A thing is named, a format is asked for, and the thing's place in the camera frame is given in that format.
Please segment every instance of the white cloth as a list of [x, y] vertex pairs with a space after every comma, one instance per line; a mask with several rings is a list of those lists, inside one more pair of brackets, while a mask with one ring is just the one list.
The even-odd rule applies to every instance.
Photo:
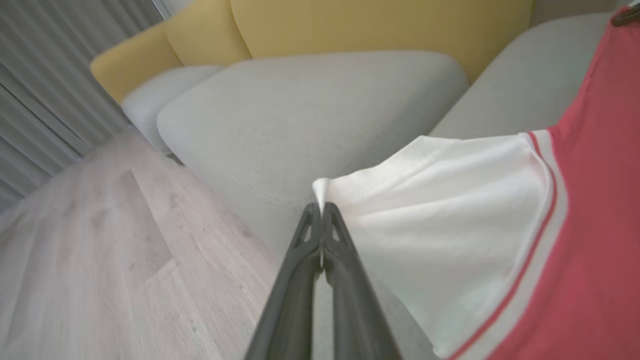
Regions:
[[329, 181], [326, 201], [338, 205], [365, 265], [448, 357], [510, 289], [550, 184], [526, 135], [422, 136], [376, 167]]

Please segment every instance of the red fabric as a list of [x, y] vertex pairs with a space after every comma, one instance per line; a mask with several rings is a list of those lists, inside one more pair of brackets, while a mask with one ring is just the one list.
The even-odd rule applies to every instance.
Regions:
[[548, 130], [567, 217], [525, 313], [489, 359], [640, 359], [640, 24], [607, 28]]

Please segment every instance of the red stripe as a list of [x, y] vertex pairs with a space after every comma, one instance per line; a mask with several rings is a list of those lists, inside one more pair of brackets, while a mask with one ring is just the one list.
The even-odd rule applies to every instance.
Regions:
[[[531, 142], [533, 143], [533, 146], [536, 149], [538, 156], [544, 160], [540, 152], [540, 145], [538, 144], [538, 139], [536, 138], [536, 135], [533, 132], [530, 132], [529, 136], [531, 137]], [[540, 243], [542, 234], [545, 232], [545, 229], [547, 228], [547, 225], [551, 220], [551, 216], [553, 215], [554, 210], [556, 208], [556, 200], [557, 200], [556, 176], [554, 175], [551, 169], [549, 169], [549, 172], [551, 173], [551, 179], [553, 180], [553, 189], [552, 189], [553, 196], [551, 199], [551, 206], [549, 207], [549, 211], [547, 212], [545, 219], [542, 221], [540, 230], [538, 231], [536, 238], [533, 241], [533, 245], [531, 246], [531, 249], [527, 254], [527, 258], [524, 261], [522, 269], [520, 269], [520, 273], [518, 274], [518, 277], [516, 278], [515, 282], [513, 283], [507, 295], [504, 297], [504, 299], [502, 299], [502, 302], [500, 302], [500, 304], [498, 305], [498, 307], [496, 307], [496, 309], [493, 311], [491, 316], [489, 316], [489, 319], [487, 319], [487, 321], [485, 321], [484, 324], [482, 324], [482, 326], [478, 328], [478, 330], [458, 349], [458, 351], [456, 351], [449, 358], [449, 360], [456, 360], [462, 354], [464, 354], [464, 352], [467, 351], [471, 347], [471, 345], [473, 345], [486, 332], [486, 330], [489, 329], [489, 327], [491, 327], [491, 325], [495, 323], [496, 320], [498, 320], [498, 317], [503, 312], [504, 308], [507, 307], [507, 305], [509, 305], [509, 303], [511, 302], [511, 299], [513, 299], [513, 296], [518, 291], [518, 288], [520, 287], [520, 282], [522, 281], [524, 274], [527, 272], [527, 269], [529, 268], [529, 264], [531, 264], [531, 259], [533, 258], [533, 255], [535, 254], [536, 249], [538, 248], [538, 244]]]

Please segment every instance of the red and white shirt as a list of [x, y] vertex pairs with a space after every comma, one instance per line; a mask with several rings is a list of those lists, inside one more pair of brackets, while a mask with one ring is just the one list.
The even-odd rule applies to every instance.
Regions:
[[422, 136], [320, 180], [449, 359], [640, 359], [640, 24], [609, 26], [556, 126]]

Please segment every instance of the sofa cushion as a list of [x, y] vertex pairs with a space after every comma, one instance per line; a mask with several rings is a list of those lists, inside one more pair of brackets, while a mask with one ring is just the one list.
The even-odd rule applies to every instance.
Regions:
[[576, 96], [610, 16], [569, 17], [520, 35], [430, 135], [471, 139], [555, 125]]
[[194, 0], [166, 23], [166, 37], [185, 65], [231, 65], [251, 58], [229, 0]]
[[428, 133], [467, 89], [425, 51], [248, 60], [165, 106], [158, 130], [278, 256], [311, 183], [371, 167]]
[[156, 126], [160, 109], [221, 69], [219, 66], [206, 65], [178, 67], [163, 72], [129, 93], [122, 102], [122, 111], [151, 145], [163, 154], [169, 154], [171, 150], [160, 138]]

